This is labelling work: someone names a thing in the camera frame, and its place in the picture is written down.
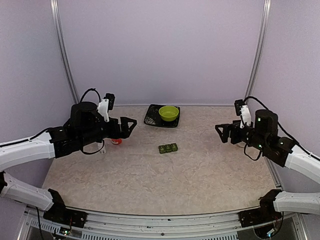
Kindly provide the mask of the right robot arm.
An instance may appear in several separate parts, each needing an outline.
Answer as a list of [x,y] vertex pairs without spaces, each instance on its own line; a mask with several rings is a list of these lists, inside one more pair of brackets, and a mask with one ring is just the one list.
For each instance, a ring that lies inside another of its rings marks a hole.
[[[247,122],[250,111],[244,105],[237,114],[240,116],[239,120],[215,125],[215,130],[223,143],[230,142],[235,145],[243,142],[245,148],[257,149],[259,157],[266,157],[283,168],[301,173],[319,183],[319,157],[303,150],[297,141],[278,135],[276,113],[268,109],[259,109],[255,112],[255,122]],[[320,194],[272,189],[260,199],[255,216],[260,222],[266,222],[281,212],[319,215]]]

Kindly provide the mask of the white pill bottle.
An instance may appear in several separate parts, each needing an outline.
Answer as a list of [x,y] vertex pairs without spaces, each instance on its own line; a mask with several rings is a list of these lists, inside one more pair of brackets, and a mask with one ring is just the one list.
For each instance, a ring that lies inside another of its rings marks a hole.
[[105,141],[99,142],[97,146],[99,147],[99,153],[104,155],[106,153]]

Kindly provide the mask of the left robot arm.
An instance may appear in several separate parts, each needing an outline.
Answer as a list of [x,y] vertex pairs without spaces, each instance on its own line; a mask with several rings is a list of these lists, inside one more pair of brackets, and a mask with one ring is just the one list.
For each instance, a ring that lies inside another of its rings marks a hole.
[[58,159],[74,152],[83,152],[92,143],[104,144],[105,139],[127,139],[137,121],[128,117],[109,117],[109,100],[99,104],[80,102],[71,107],[70,118],[58,127],[49,127],[35,136],[0,145],[0,196],[43,211],[49,211],[63,223],[70,211],[60,194],[53,189],[32,186],[11,176],[7,169],[45,159]]

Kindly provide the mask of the green pill organizer box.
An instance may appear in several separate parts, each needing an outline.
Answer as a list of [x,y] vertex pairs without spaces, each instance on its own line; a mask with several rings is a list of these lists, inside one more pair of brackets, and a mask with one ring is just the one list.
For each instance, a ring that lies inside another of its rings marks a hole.
[[178,151],[178,145],[176,143],[164,144],[158,146],[158,151],[160,154],[172,153]]

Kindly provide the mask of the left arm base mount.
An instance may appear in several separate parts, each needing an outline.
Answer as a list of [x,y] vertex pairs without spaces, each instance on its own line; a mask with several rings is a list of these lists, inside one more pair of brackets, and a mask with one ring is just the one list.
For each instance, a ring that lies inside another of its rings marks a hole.
[[69,227],[84,228],[88,214],[84,211],[53,205],[45,211],[43,218]]

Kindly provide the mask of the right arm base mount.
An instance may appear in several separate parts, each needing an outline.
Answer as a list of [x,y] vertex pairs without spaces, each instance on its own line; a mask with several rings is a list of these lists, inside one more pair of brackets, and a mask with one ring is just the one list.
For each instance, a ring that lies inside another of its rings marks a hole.
[[275,211],[273,206],[262,205],[258,208],[240,211],[238,216],[241,227],[246,228],[281,219],[283,214]]

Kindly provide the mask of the red pill bottle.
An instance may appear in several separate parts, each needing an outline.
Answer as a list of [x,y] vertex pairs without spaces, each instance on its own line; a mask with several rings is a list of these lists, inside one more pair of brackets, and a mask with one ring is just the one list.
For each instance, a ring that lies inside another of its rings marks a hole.
[[113,145],[120,145],[120,144],[122,143],[122,139],[121,139],[121,138],[111,139],[110,141],[111,141],[111,143],[112,143]]

